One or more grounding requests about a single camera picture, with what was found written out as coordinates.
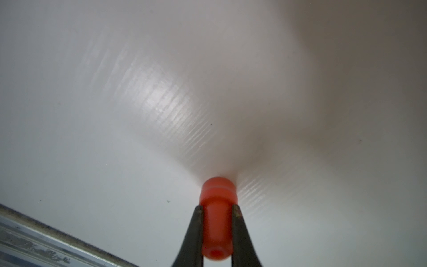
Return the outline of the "red stamp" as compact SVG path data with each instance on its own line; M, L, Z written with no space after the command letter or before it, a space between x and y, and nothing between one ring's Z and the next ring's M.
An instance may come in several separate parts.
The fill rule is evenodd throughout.
M238 203L236 186L227 178L207 180L201 189L199 205L203 207L202 254L221 261L233 253L232 206Z

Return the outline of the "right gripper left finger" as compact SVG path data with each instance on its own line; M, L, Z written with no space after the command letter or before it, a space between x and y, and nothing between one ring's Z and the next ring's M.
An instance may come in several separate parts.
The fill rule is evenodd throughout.
M197 206L172 267L203 267L203 207Z

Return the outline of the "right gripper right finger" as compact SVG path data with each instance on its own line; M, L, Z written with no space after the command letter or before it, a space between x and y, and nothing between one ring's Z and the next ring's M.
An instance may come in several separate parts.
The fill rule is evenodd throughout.
M262 267L255 248L252 244L249 231L246 227L241 209L237 204L232 205L232 267Z

